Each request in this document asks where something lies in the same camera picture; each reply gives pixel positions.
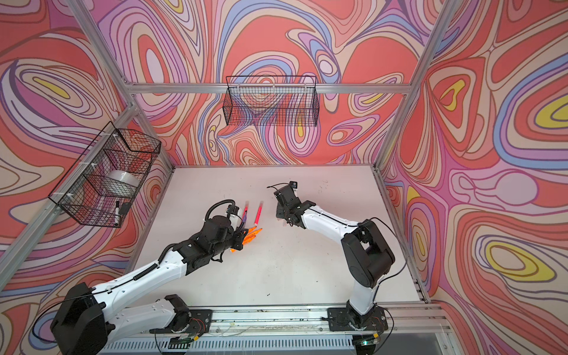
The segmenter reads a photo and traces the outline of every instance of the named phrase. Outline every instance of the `wire basket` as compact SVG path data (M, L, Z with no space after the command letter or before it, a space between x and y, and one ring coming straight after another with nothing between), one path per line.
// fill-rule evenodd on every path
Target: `wire basket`
M315 76L228 76L226 81L228 126L318 125Z
M71 187L49 198L82 225L119 228L160 148L154 137L115 128Z

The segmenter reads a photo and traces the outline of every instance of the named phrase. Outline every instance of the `white tabletop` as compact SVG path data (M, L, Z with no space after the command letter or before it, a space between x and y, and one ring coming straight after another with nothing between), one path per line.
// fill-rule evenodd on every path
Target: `white tabletop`
M178 168L166 191L152 229L136 263L139 268L158 258L163 248L198 232L207 209L223 199L244 208L249 202L247 228L253 226L261 201L264 207L256 239L223 263L208 265L169 282L135 305L178 294L188 306L244 306L344 303L354 279L342 247L325 236L290 227L275 217L276 198L269 185L298 181L297 196L342 218L363 221L379 217L392 224L369 166L275 166L260 168ZM213 214L222 214L225 206ZM404 265L398 240L381 223L396 261L389 274ZM381 284L377 302L418 301L408 267Z

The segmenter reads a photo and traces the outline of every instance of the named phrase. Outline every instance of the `red marker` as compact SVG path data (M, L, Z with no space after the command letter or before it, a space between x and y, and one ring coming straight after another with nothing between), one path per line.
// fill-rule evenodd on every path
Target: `red marker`
M260 205L258 207L258 212L256 213L256 219L254 220L255 227L258 225L258 220L260 219L260 212L262 212L262 201L260 202Z

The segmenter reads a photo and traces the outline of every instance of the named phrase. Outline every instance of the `robotic arm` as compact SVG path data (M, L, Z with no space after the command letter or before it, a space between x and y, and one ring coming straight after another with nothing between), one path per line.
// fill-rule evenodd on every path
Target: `robotic arm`
M230 203L226 216L210 213ZM107 343L154 328L185 330L191 313L177 295L139 307L125 308L144 294L209 264L228 248L243 249L247 234L235 201L224 200L207 211L203 228L189 239L168 245L160 257L112 281L72 287L50 329L64 355L95 355Z
M330 308L335 310L331 313L328 310L329 318L332 315L336 318L330 320L330 329L341 330L338 329L338 324L348 325L352 329L364 329L369 319L378 315L377 312L380 314L377 318L380 319L384 315L382 308L374 304L377 281L389 272L395 257L375 223L368 219L360 223L346 220L324 211L314 202L301 202L294 192L298 187L295 181L290 181L280 189L269 187L276 189L276 217L285 219L289 225L320 232L343 247L355 283L346 309L340 311ZM365 249L361 243L368 243L369 246Z

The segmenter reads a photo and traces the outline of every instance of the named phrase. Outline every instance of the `patterned wall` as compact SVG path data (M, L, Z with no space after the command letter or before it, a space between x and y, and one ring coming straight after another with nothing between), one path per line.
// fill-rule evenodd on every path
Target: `patterned wall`
M404 83L439 6L414 0L126 0L90 9L132 82L314 74L324 83ZM318 128L297 130L225 127L223 95L144 94L138 101L176 165L368 164L400 95L321 95Z
M220 94L140 94L174 165L369 164L400 94L340 94L317 127L227 126Z
M568 352L568 2L464 1L389 158L467 354Z
M124 103L64 0L0 2L0 252ZM159 160L121 229L60 216L0 293L0 354L57 353L30 336L73 285L122 274L165 181ZM36 329L48 329L54 313Z

